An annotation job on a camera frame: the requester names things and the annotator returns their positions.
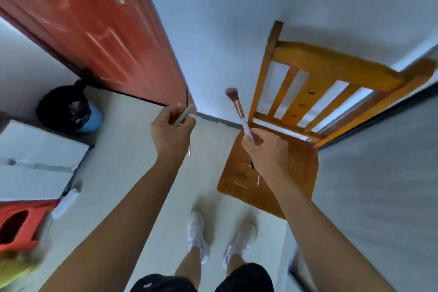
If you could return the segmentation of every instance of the hand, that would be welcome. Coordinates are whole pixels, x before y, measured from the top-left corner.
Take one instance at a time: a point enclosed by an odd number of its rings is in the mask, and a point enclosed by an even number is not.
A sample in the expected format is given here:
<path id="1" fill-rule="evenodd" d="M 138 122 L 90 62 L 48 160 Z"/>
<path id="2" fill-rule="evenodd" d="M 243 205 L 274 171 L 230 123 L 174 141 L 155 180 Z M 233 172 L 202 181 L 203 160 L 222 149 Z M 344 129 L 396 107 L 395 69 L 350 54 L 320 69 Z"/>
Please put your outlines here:
<path id="1" fill-rule="evenodd" d="M 269 185 L 278 173 L 289 174 L 289 154 L 287 141 L 259 128 L 252 128 L 255 144 L 244 136 L 242 146 L 251 156 L 254 167 Z"/>
<path id="2" fill-rule="evenodd" d="M 165 107 L 151 124 L 157 160 L 182 164 L 189 146 L 190 133 L 196 124 L 195 118 L 187 116 L 181 126 L 172 125 L 184 110 L 184 106 Z"/>

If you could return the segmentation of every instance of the rose gold ferrule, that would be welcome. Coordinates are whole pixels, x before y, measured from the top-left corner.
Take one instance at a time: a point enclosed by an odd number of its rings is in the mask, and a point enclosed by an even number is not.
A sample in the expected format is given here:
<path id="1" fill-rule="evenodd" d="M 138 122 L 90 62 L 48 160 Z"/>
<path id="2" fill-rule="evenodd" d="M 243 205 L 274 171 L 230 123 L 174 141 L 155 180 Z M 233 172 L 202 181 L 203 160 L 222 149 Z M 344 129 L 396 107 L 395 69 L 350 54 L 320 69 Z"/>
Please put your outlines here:
<path id="1" fill-rule="evenodd" d="M 234 101 L 234 107 L 236 108 L 236 111 L 239 115 L 240 119 L 245 118 L 245 114 L 244 114 L 244 110 L 242 108 L 242 106 L 240 105 L 240 100 L 238 99 L 237 101 Z"/>

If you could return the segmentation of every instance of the black trash bag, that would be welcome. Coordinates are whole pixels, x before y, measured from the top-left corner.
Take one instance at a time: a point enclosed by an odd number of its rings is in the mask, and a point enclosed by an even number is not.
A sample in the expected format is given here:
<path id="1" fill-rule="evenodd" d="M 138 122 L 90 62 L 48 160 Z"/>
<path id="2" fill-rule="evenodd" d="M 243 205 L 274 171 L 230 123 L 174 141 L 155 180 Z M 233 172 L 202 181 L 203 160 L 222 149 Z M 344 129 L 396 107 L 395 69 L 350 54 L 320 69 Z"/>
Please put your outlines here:
<path id="1" fill-rule="evenodd" d="M 84 95 L 85 82 L 60 86 L 41 99 L 36 115 L 41 123 L 54 131 L 66 134 L 81 129 L 90 119 L 91 109 Z"/>

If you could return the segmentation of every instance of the brush bristles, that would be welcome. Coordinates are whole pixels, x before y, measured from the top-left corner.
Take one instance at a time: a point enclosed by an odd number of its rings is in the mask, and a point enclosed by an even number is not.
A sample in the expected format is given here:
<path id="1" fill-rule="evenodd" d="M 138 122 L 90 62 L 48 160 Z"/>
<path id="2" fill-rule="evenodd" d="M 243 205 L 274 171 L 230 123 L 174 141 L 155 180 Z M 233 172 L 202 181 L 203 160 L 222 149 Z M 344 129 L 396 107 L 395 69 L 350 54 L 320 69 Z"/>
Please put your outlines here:
<path id="1" fill-rule="evenodd" d="M 235 102 L 239 99 L 239 95 L 237 93 L 237 88 L 228 88 L 227 90 L 225 90 L 225 94 L 233 102 Z"/>

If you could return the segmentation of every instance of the black shorts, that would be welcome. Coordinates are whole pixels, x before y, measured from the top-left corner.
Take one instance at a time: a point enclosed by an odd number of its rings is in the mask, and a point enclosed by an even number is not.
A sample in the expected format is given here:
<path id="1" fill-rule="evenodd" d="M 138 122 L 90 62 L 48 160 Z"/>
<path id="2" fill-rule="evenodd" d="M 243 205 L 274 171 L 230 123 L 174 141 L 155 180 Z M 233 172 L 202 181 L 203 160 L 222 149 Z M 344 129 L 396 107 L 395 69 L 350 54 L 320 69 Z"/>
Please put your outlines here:
<path id="1" fill-rule="evenodd" d="M 215 292 L 274 292 L 272 280 L 264 267 L 247 263 L 234 270 Z M 185 277 L 147 275 L 137 281 L 131 292 L 196 292 Z"/>

